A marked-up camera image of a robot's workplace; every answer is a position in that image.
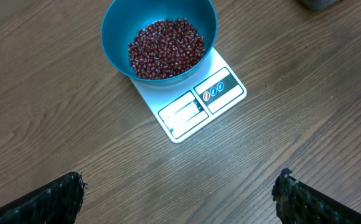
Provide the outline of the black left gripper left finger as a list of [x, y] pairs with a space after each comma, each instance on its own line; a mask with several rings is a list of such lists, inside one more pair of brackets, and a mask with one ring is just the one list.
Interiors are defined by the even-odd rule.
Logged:
[[69, 172], [0, 207], [0, 224], [74, 224], [86, 188], [81, 173]]

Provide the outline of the red beans in bowl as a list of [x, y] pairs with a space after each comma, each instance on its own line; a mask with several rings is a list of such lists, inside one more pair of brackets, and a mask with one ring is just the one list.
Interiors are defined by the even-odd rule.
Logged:
[[205, 39], [186, 18], [167, 18], [140, 29], [128, 44], [128, 55], [138, 78], [173, 78], [202, 60]]

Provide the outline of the blue bowl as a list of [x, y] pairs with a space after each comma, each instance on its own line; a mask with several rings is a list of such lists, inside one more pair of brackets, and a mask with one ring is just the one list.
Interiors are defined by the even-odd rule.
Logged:
[[218, 34], [218, 16], [211, 0], [114, 0], [101, 25], [101, 44], [112, 66], [124, 76], [150, 86], [171, 86], [181, 83], [202, 66], [200, 61], [190, 70], [161, 80], [138, 78], [129, 65], [128, 44], [141, 28], [164, 19], [187, 18], [204, 37], [205, 55], [214, 47]]

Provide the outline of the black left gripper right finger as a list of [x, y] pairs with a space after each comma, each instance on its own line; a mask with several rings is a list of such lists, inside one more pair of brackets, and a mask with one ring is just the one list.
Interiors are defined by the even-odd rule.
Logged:
[[291, 176], [285, 168], [271, 191], [282, 224], [361, 224], [361, 213]]

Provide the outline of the clear plastic food container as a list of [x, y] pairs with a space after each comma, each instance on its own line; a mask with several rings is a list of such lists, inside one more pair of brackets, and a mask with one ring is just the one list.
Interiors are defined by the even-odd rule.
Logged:
[[311, 11], [322, 11], [342, 0], [298, 0], [298, 2]]

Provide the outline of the white digital kitchen scale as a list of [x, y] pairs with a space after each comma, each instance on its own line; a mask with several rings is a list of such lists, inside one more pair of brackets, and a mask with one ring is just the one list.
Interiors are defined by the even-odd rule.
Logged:
[[246, 87], [216, 49], [183, 82], [152, 86], [131, 81], [174, 143], [184, 141], [247, 96]]

